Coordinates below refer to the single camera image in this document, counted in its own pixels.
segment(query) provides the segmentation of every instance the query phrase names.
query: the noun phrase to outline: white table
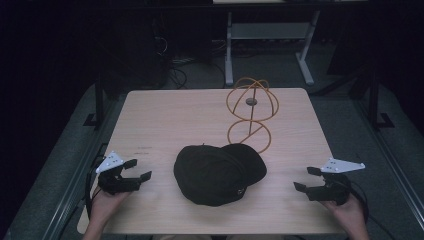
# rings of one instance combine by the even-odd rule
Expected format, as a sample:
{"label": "white table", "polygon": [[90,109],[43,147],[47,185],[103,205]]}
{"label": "white table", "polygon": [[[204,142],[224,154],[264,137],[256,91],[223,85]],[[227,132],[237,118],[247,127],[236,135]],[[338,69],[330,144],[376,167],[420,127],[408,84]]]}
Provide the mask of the white table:
{"label": "white table", "polygon": [[[224,146],[227,130],[239,120],[226,106],[230,89],[158,90],[129,93],[106,153],[114,150],[138,165],[124,177],[153,171],[121,206],[105,229],[122,234],[323,234],[340,233],[328,211],[297,192],[293,182],[324,185],[306,167],[321,167],[332,157],[308,95],[303,89],[271,89],[278,113],[263,122],[272,143],[261,154],[268,173],[245,196],[220,207],[195,205],[181,193],[173,175],[178,152],[187,145]],[[266,97],[257,94],[255,116],[268,114]],[[246,104],[240,109],[249,107]],[[263,138],[247,144],[261,148]],[[83,233],[88,219],[78,223]]]}

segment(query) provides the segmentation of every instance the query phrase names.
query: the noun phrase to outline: metal stand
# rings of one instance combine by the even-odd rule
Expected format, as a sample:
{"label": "metal stand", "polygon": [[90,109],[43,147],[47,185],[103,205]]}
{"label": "metal stand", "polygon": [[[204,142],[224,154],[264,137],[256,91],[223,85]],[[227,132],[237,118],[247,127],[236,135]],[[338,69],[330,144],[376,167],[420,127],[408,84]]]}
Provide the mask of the metal stand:
{"label": "metal stand", "polygon": [[378,76],[376,76],[373,65],[369,62],[360,66],[343,79],[340,79],[317,92],[309,93],[308,95],[324,96],[353,80],[355,81],[355,84],[349,92],[351,99],[362,99],[366,91],[369,89],[367,117],[373,128],[375,130],[379,130],[380,128],[395,127],[387,113],[380,113],[380,117],[383,121],[378,121],[378,91],[380,82]]}
{"label": "metal stand", "polygon": [[94,126],[94,130],[98,130],[102,125],[104,118],[103,88],[100,76],[94,83],[94,91],[96,96],[96,113],[91,113],[87,116],[84,122],[84,126]]}
{"label": "metal stand", "polygon": [[296,53],[305,82],[313,85],[311,73],[305,62],[315,26],[318,22],[320,11],[315,11],[311,22],[305,23],[233,23],[232,14],[228,13],[227,23],[227,54],[225,56],[225,83],[228,86],[234,84],[233,64],[231,61],[232,39],[305,39],[305,45],[301,52]]}

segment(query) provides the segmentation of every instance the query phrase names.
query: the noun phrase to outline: cap brim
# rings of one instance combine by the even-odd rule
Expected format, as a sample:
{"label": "cap brim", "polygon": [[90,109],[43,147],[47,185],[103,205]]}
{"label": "cap brim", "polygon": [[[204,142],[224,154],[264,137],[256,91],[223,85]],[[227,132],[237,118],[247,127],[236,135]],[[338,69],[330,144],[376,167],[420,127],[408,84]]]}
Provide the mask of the cap brim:
{"label": "cap brim", "polygon": [[266,165],[259,153],[252,147],[235,143],[222,147],[222,150],[234,156],[244,166],[247,173],[245,181],[248,186],[259,182],[265,177],[267,173]]}

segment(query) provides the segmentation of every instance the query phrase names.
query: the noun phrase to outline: baseball cap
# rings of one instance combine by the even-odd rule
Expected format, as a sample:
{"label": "baseball cap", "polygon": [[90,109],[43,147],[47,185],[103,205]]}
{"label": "baseball cap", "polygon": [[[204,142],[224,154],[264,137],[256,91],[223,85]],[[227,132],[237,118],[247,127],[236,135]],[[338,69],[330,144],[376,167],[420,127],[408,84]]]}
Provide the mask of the baseball cap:
{"label": "baseball cap", "polygon": [[266,172],[259,154],[240,143],[222,148],[186,146],[174,164],[182,194],[195,204],[214,207],[241,199],[247,187],[259,182]]}

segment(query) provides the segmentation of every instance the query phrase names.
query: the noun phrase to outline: metal frame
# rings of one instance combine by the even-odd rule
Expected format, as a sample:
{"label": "metal frame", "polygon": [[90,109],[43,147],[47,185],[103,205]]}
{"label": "metal frame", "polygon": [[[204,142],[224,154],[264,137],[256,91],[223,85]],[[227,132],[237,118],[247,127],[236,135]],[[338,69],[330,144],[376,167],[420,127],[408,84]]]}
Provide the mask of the metal frame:
{"label": "metal frame", "polygon": [[[116,105],[116,102],[110,101],[108,112],[114,112],[117,107]],[[102,121],[101,125],[99,125],[98,130],[94,132],[89,145],[87,146],[72,178],[69,181],[68,187],[55,207],[55,213],[44,233],[42,238],[43,240],[59,239],[63,228],[66,226],[67,219],[72,217],[73,209],[79,204],[81,197],[84,195],[85,176],[93,163],[93,159],[95,159],[98,155],[96,149],[104,146],[103,140],[108,138],[108,128],[110,128],[110,125],[113,123],[112,121],[113,119],[110,117],[104,118],[104,121]]]}
{"label": "metal frame", "polygon": [[314,80],[306,64],[306,55],[311,45],[320,11],[317,10],[308,23],[233,23],[232,13],[228,12],[227,52],[225,55],[225,83],[234,84],[233,63],[231,60],[232,39],[305,39],[302,51],[296,53],[302,75],[307,85],[313,85]]}
{"label": "metal frame", "polygon": [[394,175],[394,179],[399,187],[399,190],[401,191],[403,197],[405,198],[406,202],[411,208],[411,211],[414,214],[415,218],[417,219],[418,224],[421,226],[421,229],[424,230],[423,202],[419,198],[412,184],[409,182],[405,172],[402,170],[402,168],[398,164],[398,160],[396,159],[395,155],[392,153],[392,151],[388,147],[381,133],[375,128],[373,123],[368,121],[369,118],[366,117],[368,112],[365,106],[361,104],[359,101],[356,101],[355,107],[357,108],[358,112],[362,113],[360,114],[360,116],[362,116],[364,122],[369,123],[369,124],[366,124],[368,131],[373,136],[374,141],[378,144],[378,147],[380,148],[382,154],[384,155],[386,163],[388,164],[390,170],[392,171]]}

